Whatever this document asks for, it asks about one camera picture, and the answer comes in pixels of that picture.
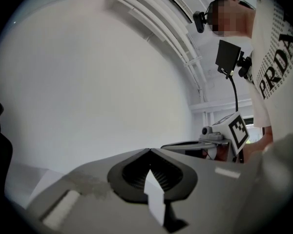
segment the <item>grey surface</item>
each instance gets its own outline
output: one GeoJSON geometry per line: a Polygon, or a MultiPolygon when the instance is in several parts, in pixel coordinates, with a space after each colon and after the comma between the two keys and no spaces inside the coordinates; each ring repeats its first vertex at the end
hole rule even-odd
{"type": "Polygon", "coordinates": [[[192,141],[186,141],[186,142],[176,142],[176,143],[171,143],[163,146],[163,149],[173,151],[175,153],[179,154],[186,154],[186,151],[196,151],[199,149],[213,149],[217,147],[217,145],[222,145],[222,144],[228,144],[229,145],[229,150],[228,156],[227,156],[227,161],[232,162],[233,158],[236,156],[235,151],[233,150],[232,147],[232,142],[230,139],[202,139],[200,138],[199,140],[192,140],[192,141]],[[193,141],[198,141],[199,143],[197,144],[186,144],[189,142],[193,141]]]}
{"type": "Polygon", "coordinates": [[[9,200],[26,208],[36,185],[47,169],[11,162],[4,191],[9,200]]]}
{"type": "MultiPolygon", "coordinates": [[[[228,219],[228,211],[234,215],[240,207],[237,205],[235,211],[231,208],[239,179],[216,174],[215,168],[240,172],[245,166],[158,150],[192,167],[198,175],[198,183],[188,199],[172,203],[177,218],[188,223],[178,233],[217,233],[219,228],[222,233],[224,230],[229,233],[234,219],[228,219]]],[[[147,205],[126,203],[112,192],[107,182],[107,173],[113,165],[140,151],[142,149],[78,167],[41,193],[28,211],[41,218],[66,190],[73,189],[82,196],[64,221],[62,233],[118,233],[120,230],[122,233],[167,233],[150,214],[147,205]]]]}

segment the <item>person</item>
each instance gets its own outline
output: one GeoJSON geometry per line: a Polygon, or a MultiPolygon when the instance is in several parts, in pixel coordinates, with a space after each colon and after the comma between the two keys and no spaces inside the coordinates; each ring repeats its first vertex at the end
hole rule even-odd
{"type": "MultiPolygon", "coordinates": [[[[248,37],[253,51],[247,83],[254,126],[263,137],[243,148],[245,162],[254,151],[293,133],[293,27],[275,0],[257,0],[256,10],[240,0],[216,0],[208,8],[207,23],[221,37],[248,37]]],[[[223,159],[223,151],[217,153],[223,159]]]]}

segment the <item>white pipe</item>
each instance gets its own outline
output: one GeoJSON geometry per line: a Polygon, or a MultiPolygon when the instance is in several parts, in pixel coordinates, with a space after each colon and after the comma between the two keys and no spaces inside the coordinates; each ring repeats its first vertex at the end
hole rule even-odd
{"type": "Polygon", "coordinates": [[[184,58],[182,57],[182,55],[178,52],[178,50],[176,49],[176,47],[171,43],[171,41],[167,38],[167,36],[165,34],[162,33],[162,31],[160,29],[158,29],[158,27],[149,19],[147,18],[143,13],[141,13],[139,10],[135,9],[135,7],[133,7],[132,5],[130,5],[128,2],[124,1],[124,0],[117,0],[119,2],[121,2],[122,4],[126,5],[127,7],[129,7],[132,11],[134,11],[136,14],[138,14],[141,18],[143,18],[146,22],[149,23],[149,25],[155,29],[157,29],[158,33],[161,34],[161,36],[168,42],[168,44],[173,48],[173,50],[177,53],[177,55],[179,56],[179,58],[182,60],[183,63],[186,63],[184,58]]]}
{"type": "Polygon", "coordinates": [[[162,8],[165,8],[167,13],[173,18],[173,20],[178,24],[179,28],[184,32],[184,34],[188,33],[187,28],[181,22],[181,20],[176,16],[176,14],[162,1],[162,0],[154,0],[157,4],[159,4],[162,8]]]}
{"type": "MultiPolygon", "coordinates": [[[[168,23],[172,26],[172,28],[177,32],[177,34],[181,38],[181,40],[185,43],[185,45],[186,45],[187,49],[189,50],[192,58],[193,59],[197,58],[197,54],[196,54],[193,46],[191,45],[189,39],[182,32],[182,30],[177,25],[177,23],[169,16],[169,14],[162,7],[160,7],[154,0],[144,0],[144,1],[146,1],[149,5],[151,5],[157,12],[159,12],[162,15],[162,17],[164,17],[168,21],[168,23]]],[[[200,74],[202,76],[203,82],[206,83],[206,78],[205,78],[205,75],[204,75],[204,72],[203,72],[203,68],[202,68],[199,60],[196,62],[196,65],[197,65],[197,67],[199,69],[199,72],[200,72],[200,74]]]]}
{"type": "MultiPolygon", "coordinates": [[[[150,20],[147,20],[147,17],[143,17],[140,13],[139,10],[133,8],[132,10],[129,10],[128,12],[129,14],[131,14],[135,19],[137,19],[138,21],[142,22],[147,28],[149,28],[151,30],[151,34],[146,38],[146,41],[149,42],[151,36],[156,35],[159,40],[161,41],[166,41],[167,38],[164,37],[163,32],[153,23],[150,23],[150,20]]],[[[183,58],[181,56],[181,54],[178,52],[178,50],[174,47],[174,50],[176,50],[177,54],[179,55],[180,58],[183,58]]]]}
{"type": "MultiPolygon", "coordinates": [[[[183,58],[185,59],[186,62],[189,62],[189,58],[187,54],[185,53],[184,49],[176,39],[176,37],[172,34],[172,32],[163,24],[163,22],[156,17],[149,9],[147,9],[144,5],[139,3],[137,0],[126,0],[132,5],[134,5],[136,8],[141,10],[143,13],[145,13],[148,17],[150,17],[163,31],[164,33],[169,37],[169,39],[173,42],[173,44],[176,46],[176,48],[179,50],[183,58]]],[[[192,65],[189,65],[189,68],[191,70],[192,75],[194,76],[195,83],[197,84],[197,87],[199,88],[199,79],[195,73],[195,70],[192,65]]]]}
{"type": "MultiPolygon", "coordinates": [[[[143,13],[141,13],[139,10],[137,10],[135,7],[133,7],[132,5],[130,5],[128,2],[124,1],[124,0],[117,0],[119,2],[121,2],[122,4],[126,5],[128,8],[130,8],[131,11],[134,11],[136,14],[138,14],[141,18],[143,18],[146,22],[148,22],[152,27],[154,27],[155,29],[158,29],[158,27],[149,19],[147,18],[143,13]]],[[[173,48],[173,50],[176,52],[176,54],[179,56],[179,58],[181,59],[181,61],[183,63],[186,63],[185,59],[182,57],[182,55],[179,53],[179,51],[176,49],[176,47],[171,43],[171,41],[167,38],[167,36],[160,30],[158,29],[158,33],[162,34],[162,37],[168,42],[168,44],[173,48]]],[[[189,67],[187,67],[187,70],[190,74],[190,77],[192,78],[193,83],[196,85],[196,87],[198,89],[200,89],[197,81],[195,80],[195,77],[191,71],[191,69],[189,67]]]]}

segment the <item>window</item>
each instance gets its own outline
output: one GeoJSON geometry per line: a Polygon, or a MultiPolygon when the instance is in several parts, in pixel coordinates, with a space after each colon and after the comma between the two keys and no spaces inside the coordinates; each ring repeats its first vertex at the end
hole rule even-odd
{"type": "Polygon", "coordinates": [[[246,143],[250,144],[259,141],[263,136],[262,129],[260,127],[254,127],[253,118],[244,119],[244,121],[246,124],[246,128],[248,129],[248,132],[250,134],[250,138],[246,143]]]}

